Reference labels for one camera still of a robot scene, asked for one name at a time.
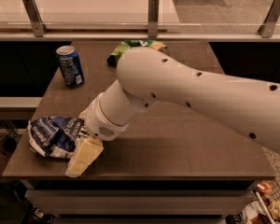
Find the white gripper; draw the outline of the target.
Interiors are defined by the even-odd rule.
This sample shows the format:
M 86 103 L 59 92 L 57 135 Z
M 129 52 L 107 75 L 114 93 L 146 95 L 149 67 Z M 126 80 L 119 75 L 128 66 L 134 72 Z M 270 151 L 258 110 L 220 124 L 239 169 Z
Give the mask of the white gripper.
M 79 119 L 84 120 L 85 129 L 97 138 L 85 138 L 77 143 L 74 155 L 68 162 L 66 176 L 81 176 L 103 152 L 102 140 L 112 141 L 126 131 L 130 122 L 127 104 L 126 92 L 101 92 L 78 115 Z

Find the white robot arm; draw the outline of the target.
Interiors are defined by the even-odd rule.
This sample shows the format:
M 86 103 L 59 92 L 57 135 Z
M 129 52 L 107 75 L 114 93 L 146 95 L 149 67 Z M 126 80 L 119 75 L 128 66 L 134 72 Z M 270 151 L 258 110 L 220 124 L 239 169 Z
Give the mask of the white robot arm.
M 103 142 L 162 102 L 187 106 L 280 154 L 280 84 L 200 71 L 146 47 L 125 51 L 117 79 L 80 113 L 90 134 L 76 142 L 65 174 L 79 177 Z

